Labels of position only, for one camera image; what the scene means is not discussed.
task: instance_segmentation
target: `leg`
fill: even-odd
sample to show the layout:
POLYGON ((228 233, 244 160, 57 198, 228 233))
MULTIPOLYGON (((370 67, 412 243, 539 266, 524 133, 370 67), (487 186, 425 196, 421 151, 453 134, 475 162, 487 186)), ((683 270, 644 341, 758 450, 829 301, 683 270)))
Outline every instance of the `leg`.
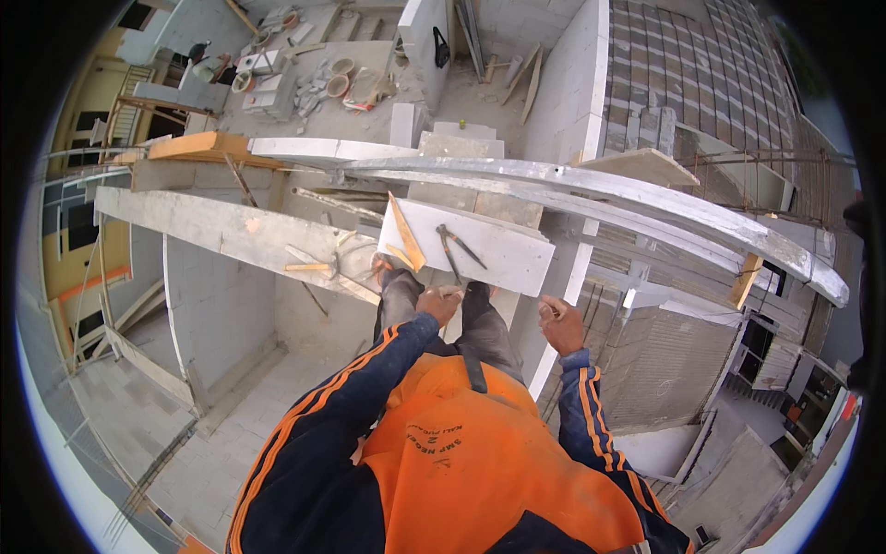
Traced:
MULTIPOLYGON (((408 269, 392 269, 382 274, 382 301, 378 303, 375 339, 383 329, 411 320, 416 315, 418 295, 424 285, 408 269)), ((436 355, 456 355, 452 345, 437 337, 425 350, 436 355)))
POLYGON ((460 353, 473 355, 523 383, 523 372, 510 345, 508 326, 489 303, 486 283, 468 283, 462 301, 462 336, 455 347, 460 353))

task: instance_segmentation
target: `construction worker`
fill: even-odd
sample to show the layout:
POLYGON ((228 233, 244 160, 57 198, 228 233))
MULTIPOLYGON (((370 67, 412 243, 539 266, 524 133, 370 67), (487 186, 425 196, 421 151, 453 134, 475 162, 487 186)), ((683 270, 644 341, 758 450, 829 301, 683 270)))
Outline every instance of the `construction worker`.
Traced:
POLYGON ((558 442, 488 285, 425 290, 404 269, 380 282, 376 342, 272 431, 227 552, 694 551, 612 446, 577 309, 539 303, 563 366, 558 442), (447 345, 438 333, 460 303, 447 345))
POLYGON ((220 84, 230 85, 237 76, 235 67, 228 67, 230 63, 230 54, 222 54, 215 58, 206 55, 206 46, 211 41, 204 43, 196 43, 190 47, 188 58, 190 58, 190 70, 201 80, 210 84, 218 82, 220 84))

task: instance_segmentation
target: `wooden stick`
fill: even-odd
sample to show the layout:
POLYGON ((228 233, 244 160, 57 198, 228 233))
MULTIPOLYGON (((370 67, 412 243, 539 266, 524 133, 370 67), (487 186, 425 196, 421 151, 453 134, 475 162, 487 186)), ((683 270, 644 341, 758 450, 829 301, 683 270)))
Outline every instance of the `wooden stick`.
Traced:
POLYGON ((283 271, 324 271, 331 269, 328 263, 287 263, 283 271))
POLYGON ((240 9, 240 6, 237 5, 234 0, 225 0, 230 6, 230 9, 234 11, 234 13, 239 17, 243 22, 249 27, 249 30, 253 32, 253 35, 257 35, 259 33, 259 28, 254 26, 254 24, 246 18, 246 14, 243 13, 243 10, 240 9))
POLYGON ((529 68, 529 64, 532 63, 532 59, 535 58, 535 54, 538 53, 540 49, 541 43, 535 43, 535 46, 532 47, 532 52, 529 54, 529 58, 523 60, 523 65, 520 66, 520 71, 514 76, 514 81, 511 82, 510 88, 508 88, 508 94, 504 95, 504 98, 501 99, 501 105, 504 105, 504 103, 508 101, 508 98, 510 98, 510 95, 514 92, 514 89, 520 82, 520 77, 526 73, 526 69, 529 68))
POLYGON ((230 154, 227 152, 224 153, 224 160, 228 162, 228 167, 234 173, 234 179, 237 181, 237 184, 240 185, 240 189, 243 191, 244 196, 249 200, 250 204, 253 207, 258 207, 258 202, 255 201, 255 197, 252 192, 249 190, 249 187, 246 186, 246 181, 243 179, 243 175, 240 173, 240 170, 237 169, 237 166, 234 165, 234 159, 230 157, 230 154))
POLYGON ((486 65, 486 76, 483 78, 483 82, 486 84, 493 81, 493 74, 495 73, 495 68, 498 66, 505 66, 507 64, 497 64, 495 62, 498 61, 498 54, 493 54, 491 58, 489 58, 489 64, 486 65))
POLYGON ((539 91, 539 76, 541 75, 541 56, 544 54, 544 49, 540 49, 538 55, 535 57, 535 68, 532 70, 532 81, 529 83, 529 92, 526 95, 526 105, 523 106, 523 116, 520 117, 520 127, 523 127, 524 123, 526 123, 526 118, 529 117, 529 111, 532 109, 532 102, 535 101, 535 95, 539 91))
POLYGON ((732 291, 729 292, 729 304, 735 309, 742 309, 745 299, 748 298, 750 287, 754 284, 754 279, 763 267, 763 258, 756 254, 748 254, 742 266, 742 272, 732 285, 732 291))
POLYGON ((387 248, 388 250, 390 250, 391 252, 393 252, 393 255, 395 255, 395 256, 397 256, 398 258, 400 258, 400 261, 402 261, 403 263, 405 263, 405 264, 406 264, 406 267, 412 269, 413 271, 416 270, 415 266, 412 265, 412 261, 410 261, 409 258, 403 253, 403 251, 400 250, 397 246, 392 246, 392 245, 385 244, 385 248, 387 248))
POLYGON ((400 206, 397 205, 397 199, 393 197, 393 194, 391 194, 390 191, 388 191, 388 199, 391 201, 393 218, 397 222, 397 231, 400 232, 400 238, 403 239, 406 253, 408 254, 409 260, 412 261, 413 271, 418 271, 424 267, 424 264, 427 263, 427 259, 425 259, 424 254, 422 254, 422 249, 418 246, 416 237, 409 229, 409 224, 406 223, 406 218, 403 217, 403 212, 400 211, 400 206))

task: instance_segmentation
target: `building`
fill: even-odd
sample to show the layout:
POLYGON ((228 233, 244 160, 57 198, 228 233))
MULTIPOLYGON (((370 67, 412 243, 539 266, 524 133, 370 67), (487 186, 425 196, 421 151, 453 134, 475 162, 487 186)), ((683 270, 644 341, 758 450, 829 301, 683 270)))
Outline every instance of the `building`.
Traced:
MULTIPOLYGON (((121 513, 156 527, 159 550, 190 534, 222 551, 239 487, 280 417, 372 338, 375 292, 287 274, 285 247, 310 245, 319 257, 335 250, 333 229, 358 230, 341 272, 371 289, 375 248, 358 246, 377 245, 372 228, 393 190, 539 231, 555 245, 542 290, 585 314, 618 447, 696 546, 749 544, 802 486, 847 402, 843 366, 820 353, 835 305, 845 303, 840 285, 854 285, 857 248, 838 224, 854 198, 851 157, 803 116, 770 23, 739 0, 483 2, 470 46, 486 62, 522 55, 528 64, 534 45, 543 47, 538 76, 526 71, 502 105, 511 94, 504 72, 478 84, 470 56, 455 57, 470 48, 453 3, 295 4, 312 26, 302 44, 325 46, 293 54, 293 82, 336 58, 379 69, 399 30, 409 63, 389 65, 399 85, 392 98, 359 117, 329 100, 314 113, 290 105, 306 113, 289 120, 257 113, 257 93, 196 82, 182 56, 207 38, 212 55, 249 48, 249 27, 227 5, 134 3, 84 65, 47 145, 56 155, 38 172, 32 207, 41 217, 31 231, 41 230, 41 248, 29 258, 20 324, 29 359, 43 357, 32 367, 52 368, 35 374, 51 415, 86 463, 104 470, 107 487, 124 491, 121 513), (451 38, 443 67, 416 31, 427 24, 451 38), (520 109, 532 81, 534 101, 520 109), (141 104, 120 105, 120 96, 141 104), (190 115, 171 128, 160 113, 190 115), (96 119, 110 126, 104 143, 96 119), (454 125, 460 119, 467 133, 454 125), (145 143, 170 134, 186 137, 145 143), (95 143, 125 152, 68 152, 95 143), (633 157, 648 149, 659 152, 652 161, 633 157), (442 152, 512 160, 515 172, 522 160, 617 175, 621 160, 664 164, 676 173, 663 188, 676 183, 694 207, 725 208, 713 213, 740 217, 730 222, 760 236, 778 233, 813 269, 766 250, 765 237, 613 199, 593 183, 572 194, 533 183, 551 188, 507 198, 431 170, 432 189, 370 167, 349 168, 345 186, 324 173, 349 160, 442 152), (238 177, 224 155, 242 162, 238 177), (311 192, 329 188, 337 194, 311 192), (261 231, 246 222, 259 217, 252 205, 263 210, 261 231), (233 224, 239 218, 244 225, 233 224), (770 255, 737 308, 730 293, 751 248, 770 255), (755 488, 740 486, 748 475, 758 476, 755 488)), ((243 7, 258 24, 280 6, 243 7)), ((265 50, 285 49, 285 36, 265 50)), ((464 163, 453 168, 494 181, 464 163)), ((495 302, 556 434, 558 367, 537 333, 534 299, 502 291, 495 302)))

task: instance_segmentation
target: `orange trim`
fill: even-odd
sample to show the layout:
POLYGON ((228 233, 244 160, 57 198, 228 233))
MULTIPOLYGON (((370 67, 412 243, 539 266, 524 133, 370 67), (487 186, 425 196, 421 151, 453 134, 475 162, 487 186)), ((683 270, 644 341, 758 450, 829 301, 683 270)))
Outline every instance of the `orange trim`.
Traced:
MULTIPOLYGON (((108 271, 107 273, 105 273, 105 278, 113 279, 114 277, 119 277, 124 274, 129 275, 129 278, 131 279, 132 278, 132 268, 130 268, 128 265, 125 265, 125 266, 119 267, 117 269, 112 269, 111 271, 108 271)), ((68 300, 71 300, 74 296, 82 293, 84 290, 89 290, 93 286, 101 285, 101 283, 102 283, 102 276, 99 275, 98 277, 93 277, 92 279, 87 281, 85 288, 83 287, 83 285, 77 285, 74 288, 70 288, 70 289, 64 291, 63 293, 61 293, 58 296, 59 306, 61 306, 62 304, 64 304, 68 300)))
MULTIPOLYGON (((259 490, 261 489, 261 483, 265 480, 265 477, 268 476, 268 473, 271 471, 271 468, 274 466, 274 462, 276 460, 277 454, 283 448, 283 445, 286 443, 286 439, 280 440, 283 437, 289 437, 292 432, 292 428, 295 426, 296 422, 303 417, 308 416, 312 413, 321 410, 323 406, 326 405, 326 401, 332 395, 332 393, 336 392, 341 388, 346 382, 347 377, 353 373, 354 371, 358 371, 366 366, 369 361, 375 357, 376 354, 380 353, 384 350, 391 342, 398 337, 397 329, 400 325, 394 325, 391 329, 385 329, 384 332, 384 340, 380 345, 373 348, 360 358, 357 358, 347 367, 345 367, 339 374, 334 378, 330 383, 325 386, 323 389, 315 389, 311 392, 309 396, 305 398, 304 401, 299 402, 299 405, 286 413, 284 418, 277 424, 274 431, 271 432, 270 437, 268 437, 268 442, 274 437, 274 435, 279 431, 277 435, 276 441, 274 441, 273 446, 270 447, 268 453, 265 455, 265 462, 261 466, 261 471, 258 475, 255 476, 255 479, 250 483, 248 481, 244 483, 244 490, 240 493, 241 498, 237 501, 237 508, 234 510, 235 516, 231 522, 230 530, 228 531, 228 544, 230 545, 230 550, 233 554, 243 554, 243 549, 240 545, 240 538, 243 532, 243 524, 246 519, 246 512, 249 510, 249 504, 255 499, 255 497, 259 494, 259 490), (310 402, 313 401, 315 394, 319 391, 322 391, 320 394, 320 399, 317 401, 310 410, 308 410, 304 414, 293 413, 297 410, 303 410, 310 402)), ((258 462, 261 460, 261 453, 258 458, 255 460, 255 464, 253 464, 253 468, 250 470, 249 475, 252 475, 255 472, 256 466, 258 462)))
POLYGON ((649 505, 646 503, 646 499, 643 498, 643 489, 640 488, 640 480, 637 478, 637 474, 634 472, 626 472, 627 478, 631 481, 631 489, 633 489, 633 495, 637 497, 637 502, 640 503, 640 506, 646 509, 646 511, 650 513, 654 513, 649 505))
POLYGON ((600 422, 600 431, 602 433, 606 433, 609 439, 606 441, 606 452, 603 453, 603 458, 606 459, 606 471, 612 471, 612 434, 606 430, 606 424, 603 423, 603 406, 600 404, 600 399, 597 398, 597 391, 594 389, 594 382, 600 378, 600 368, 594 367, 594 378, 591 379, 590 389, 591 389, 591 397, 594 399, 594 404, 597 406, 597 421, 600 422))
POLYGON ((581 399, 581 408, 585 411, 587 434, 590 435, 591 442, 594 444, 594 453, 598 457, 602 457, 603 451, 600 448, 600 437, 597 436, 597 433, 594 430, 594 417, 591 415, 591 402, 587 399, 587 389, 585 387, 586 384, 587 368, 581 368, 579 373, 579 398, 581 399))
POLYGON ((671 523, 671 521, 667 517, 667 514, 665 513, 665 509, 662 508, 662 505, 658 502, 658 499, 656 498, 655 493, 653 493, 652 489, 649 488, 649 483, 647 483, 645 479, 643 480, 643 485, 646 487, 646 490, 649 491, 649 496, 652 498, 652 503, 655 505, 658 515, 660 515, 662 517, 662 519, 664 519, 664 521, 671 523))

